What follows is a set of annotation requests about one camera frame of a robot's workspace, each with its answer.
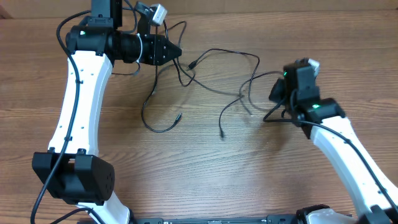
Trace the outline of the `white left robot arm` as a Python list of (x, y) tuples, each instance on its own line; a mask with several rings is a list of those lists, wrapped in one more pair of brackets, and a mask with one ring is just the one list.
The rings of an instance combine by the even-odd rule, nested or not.
[(98, 155), (101, 105), (115, 61), (158, 67), (182, 54), (166, 35), (152, 32), (164, 25), (165, 7), (137, 2), (131, 10), (140, 18), (132, 31), (123, 31), (122, 2), (93, 1), (79, 13), (81, 22), (58, 38), (68, 58), (63, 105), (47, 151), (32, 158), (42, 193), (87, 212), (96, 223), (135, 222), (114, 191), (114, 167)]

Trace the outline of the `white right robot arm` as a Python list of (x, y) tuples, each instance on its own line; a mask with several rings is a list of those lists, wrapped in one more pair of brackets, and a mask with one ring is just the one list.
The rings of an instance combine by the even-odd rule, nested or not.
[(319, 62), (310, 58), (285, 65), (269, 99), (290, 115), (278, 122), (300, 127), (330, 161), (353, 201), (356, 216), (314, 205), (297, 210), (296, 223), (397, 223), (397, 187), (361, 144), (337, 101), (321, 98), (316, 84), (319, 70)]

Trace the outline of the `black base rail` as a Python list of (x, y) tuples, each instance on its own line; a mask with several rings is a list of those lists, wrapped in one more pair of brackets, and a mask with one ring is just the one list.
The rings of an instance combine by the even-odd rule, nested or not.
[(242, 218), (135, 218), (136, 224), (303, 224), (306, 221), (299, 220), (293, 214), (268, 215), (266, 217), (242, 217)]

